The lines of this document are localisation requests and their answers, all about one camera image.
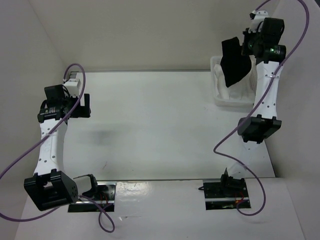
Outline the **black skirt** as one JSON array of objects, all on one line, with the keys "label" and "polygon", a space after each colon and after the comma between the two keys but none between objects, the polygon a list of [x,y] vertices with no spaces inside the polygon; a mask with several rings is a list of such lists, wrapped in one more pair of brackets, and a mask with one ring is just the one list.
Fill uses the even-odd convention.
[{"label": "black skirt", "polygon": [[252,69],[252,62],[248,55],[242,55],[242,46],[238,37],[221,42],[222,58],[220,66],[224,74],[227,88],[240,82]]}]

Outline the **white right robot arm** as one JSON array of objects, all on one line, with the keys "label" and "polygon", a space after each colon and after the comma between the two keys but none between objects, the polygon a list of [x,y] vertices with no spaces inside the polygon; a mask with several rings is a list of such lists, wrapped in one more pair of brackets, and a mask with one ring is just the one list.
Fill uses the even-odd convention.
[{"label": "white right robot arm", "polygon": [[259,13],[252,16],[249,28],[243,32],[241,53],[255,57],[255,100],[252,113],[241,118],[237,125],[243,151],[239,160],[232,167],[226,168],[220,179],[219,192],[225,197],[236,196],[244,190],[252,153],[282,125],[277,117],[276,104],[280,74],[287,54],[286,47],[279,44],[285,22]]}]

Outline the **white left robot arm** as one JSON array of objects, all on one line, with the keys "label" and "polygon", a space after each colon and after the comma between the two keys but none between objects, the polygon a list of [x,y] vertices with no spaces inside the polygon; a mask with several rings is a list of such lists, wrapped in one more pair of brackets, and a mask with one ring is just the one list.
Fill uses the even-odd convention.
[{"label": "white left robot arm", "polygon": [[84,105],[77,102],[81,93],[78,79],[45,87],[44,92],[46,99],[37,115],[43,142],[33,176],[24,180],[24,189],[40,211],[78,200],[77,184],[64,172],[64,140],[70,117],[91,116],[90,95],[84,94]]}]

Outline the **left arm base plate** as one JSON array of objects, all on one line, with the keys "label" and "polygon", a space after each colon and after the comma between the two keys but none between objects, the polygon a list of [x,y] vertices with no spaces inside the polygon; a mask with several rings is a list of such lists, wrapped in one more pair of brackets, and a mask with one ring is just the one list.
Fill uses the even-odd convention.
[{"label": "left arm base plate", "polygon": [[[98,181],[97,192],[89,198],[94,200],[107,213],[115,210],[116,186],[115,181]],[[99,212],[99,208],[85,198],[80,198],[76,203],[68,206],[68,213],[93,213]]]}]

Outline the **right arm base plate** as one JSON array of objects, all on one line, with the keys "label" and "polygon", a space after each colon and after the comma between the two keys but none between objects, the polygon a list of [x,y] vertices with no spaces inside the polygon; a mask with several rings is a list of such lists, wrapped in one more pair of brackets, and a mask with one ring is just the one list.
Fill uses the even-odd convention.
[{"label": "right arm base plate", "polygon": [[237,204],[239,204],[239,209],[251,208],[245,183],[240,189],[225,190],[220,180],[209,179],[204,180],[198,190],[203,192],[206,211],[233,210],[237,208]]}]

